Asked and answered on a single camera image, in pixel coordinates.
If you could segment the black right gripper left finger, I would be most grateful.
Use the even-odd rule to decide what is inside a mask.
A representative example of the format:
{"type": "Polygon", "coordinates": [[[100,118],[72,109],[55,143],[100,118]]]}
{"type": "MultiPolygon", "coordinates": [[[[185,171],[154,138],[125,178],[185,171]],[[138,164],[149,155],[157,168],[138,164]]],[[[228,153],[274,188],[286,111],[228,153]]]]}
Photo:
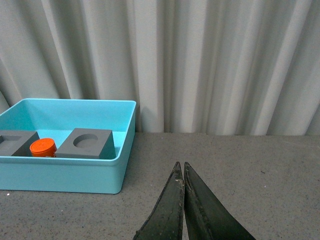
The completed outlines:
{"type": "Polygon", "coordinates": [[[181,240],[183,236],[185,183],[176,162],[147,220],[135,240],[181,240]]]}

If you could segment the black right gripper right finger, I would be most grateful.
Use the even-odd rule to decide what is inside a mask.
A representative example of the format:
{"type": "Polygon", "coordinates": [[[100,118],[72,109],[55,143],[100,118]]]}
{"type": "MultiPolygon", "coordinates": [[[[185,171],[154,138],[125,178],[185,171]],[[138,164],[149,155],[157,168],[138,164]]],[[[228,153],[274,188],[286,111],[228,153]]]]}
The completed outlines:
{"type": "Polygon", "coordinates": [[[184,213],[190,240],[253,240],[188,162],[184,163],[184,213]]]}

